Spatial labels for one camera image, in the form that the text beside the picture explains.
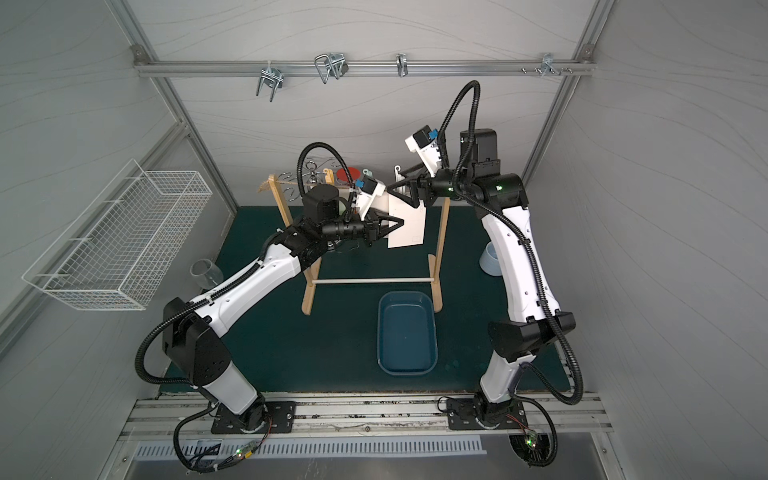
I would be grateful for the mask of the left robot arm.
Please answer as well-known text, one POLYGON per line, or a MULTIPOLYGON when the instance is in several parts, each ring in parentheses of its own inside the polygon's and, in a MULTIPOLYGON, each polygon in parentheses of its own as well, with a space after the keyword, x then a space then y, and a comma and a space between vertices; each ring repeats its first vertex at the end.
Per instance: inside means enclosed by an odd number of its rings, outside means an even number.
POLYGON ((162 348, 182 381, 237 416, 262 409, 263 397, 234 364, 223 338, 253 306, 321 259, 332 242, 372 244, 404 226, 403 219, 371 206, 364 192, 342 196, 328 184, 302 197, 303 213, 272 234, 257 258, 237 274, 188 302, 175 299, 164 312, 162 348))

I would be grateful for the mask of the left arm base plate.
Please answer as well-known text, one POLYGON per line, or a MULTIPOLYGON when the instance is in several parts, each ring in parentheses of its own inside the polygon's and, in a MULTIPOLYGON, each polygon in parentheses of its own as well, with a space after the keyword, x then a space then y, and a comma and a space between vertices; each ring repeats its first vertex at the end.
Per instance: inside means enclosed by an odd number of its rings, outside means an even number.
POLYGON ((257 401, 241 414, 220 405, 214 416, 212 434, 290 433, 297 404, 293 401, 257 401))

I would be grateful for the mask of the white postcard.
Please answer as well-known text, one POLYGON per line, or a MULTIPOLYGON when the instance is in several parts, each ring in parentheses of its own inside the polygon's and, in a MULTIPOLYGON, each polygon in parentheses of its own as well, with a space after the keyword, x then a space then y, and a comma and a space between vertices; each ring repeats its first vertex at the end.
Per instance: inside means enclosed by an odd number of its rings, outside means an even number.
POLYGON ((389 215, 400 218, 404 224, 387 236, 390 249, 422 245, 426 224, 426 207, 423 202, 412 207, 403 200, 389 196, 389 215))

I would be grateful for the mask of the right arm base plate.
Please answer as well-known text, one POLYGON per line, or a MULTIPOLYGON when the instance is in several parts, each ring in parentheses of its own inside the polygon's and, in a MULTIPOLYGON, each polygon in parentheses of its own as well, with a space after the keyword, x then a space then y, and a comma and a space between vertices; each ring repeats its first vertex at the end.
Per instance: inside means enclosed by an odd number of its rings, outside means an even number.
POLYGON ((491 403, 478 393, 469 398, 444 396, 437 402, 452 431, 520 430, 528 427, 522 403, 506 400, 491 403))

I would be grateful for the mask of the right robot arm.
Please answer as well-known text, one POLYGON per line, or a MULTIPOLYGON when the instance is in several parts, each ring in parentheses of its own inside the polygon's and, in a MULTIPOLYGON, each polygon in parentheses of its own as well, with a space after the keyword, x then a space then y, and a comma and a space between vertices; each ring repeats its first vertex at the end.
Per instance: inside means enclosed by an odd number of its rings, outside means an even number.
POLYGON ((578 404, 584 393, 583 376, 565 338, 575 319, 560 308, 549 288, 531 233, 522 179, 502 173, 496 132, 463 131, 461 158, 454 167, 440 152, 437 131, 428 126, 409 136, 405 144, 421 163, 402 171, 388 192, 412 207, 429 206, 437 198, 467 202, 490 238, 504 281, 509 318, 488 326, 493 354, 473 399, 475 418, 490 426, 500 423, 509 408, 520 401, 517 387, 527 371, 560 402, 578 404), (560 343, 573 376, 570 395, 558 391, 532 364, 539 350, 554 342, 560 343))

